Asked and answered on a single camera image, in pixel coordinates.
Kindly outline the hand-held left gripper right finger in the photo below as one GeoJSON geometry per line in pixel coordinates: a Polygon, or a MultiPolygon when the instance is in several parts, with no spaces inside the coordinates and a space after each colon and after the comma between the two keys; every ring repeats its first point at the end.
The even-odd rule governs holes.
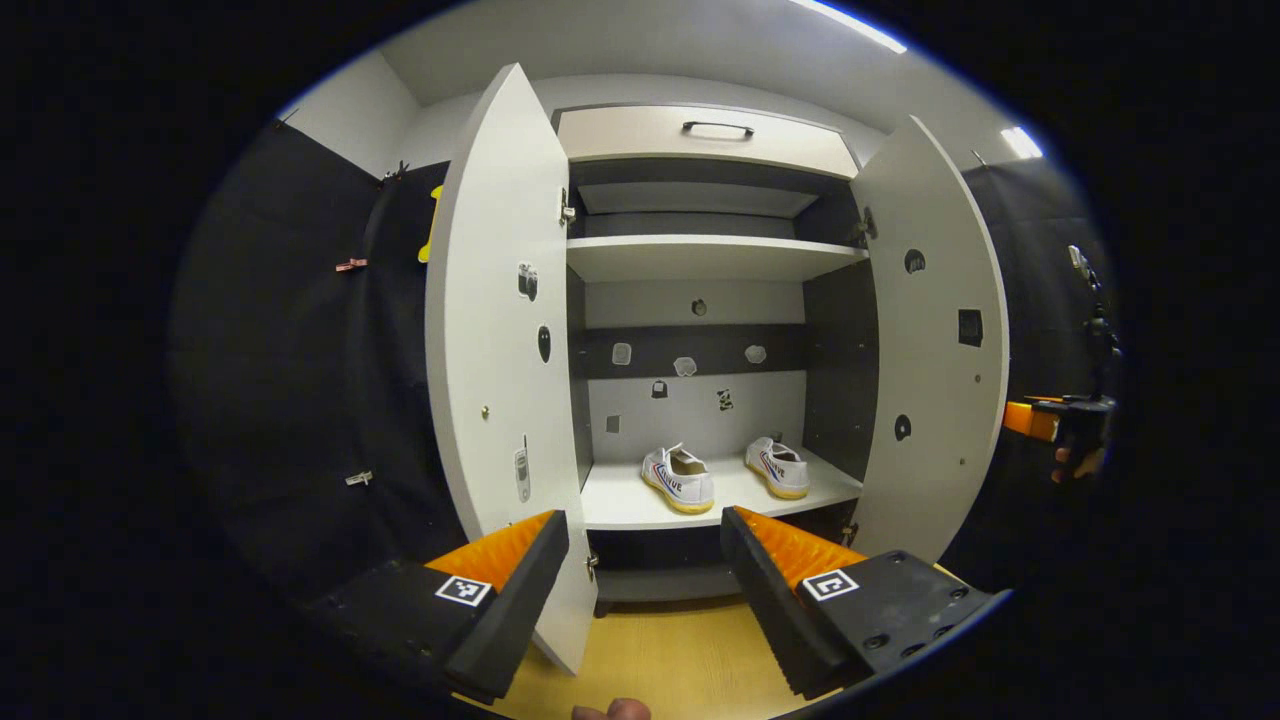
{"type": "Polygon", "coordinates": [[[902,550],[864,556],[741,506],[719,543],[790,689],[869,691],[959,639],[1001,605],[902,550]]]}

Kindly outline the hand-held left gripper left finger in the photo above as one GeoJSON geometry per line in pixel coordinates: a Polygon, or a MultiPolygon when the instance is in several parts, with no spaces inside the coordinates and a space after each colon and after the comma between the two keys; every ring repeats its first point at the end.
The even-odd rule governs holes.
{"type": "Polygon", "coordinates": [[[508,692],[570,551],[547,510],[430,562],[393,560],[303,605],[399,685],[492,705],[508,692]]]}

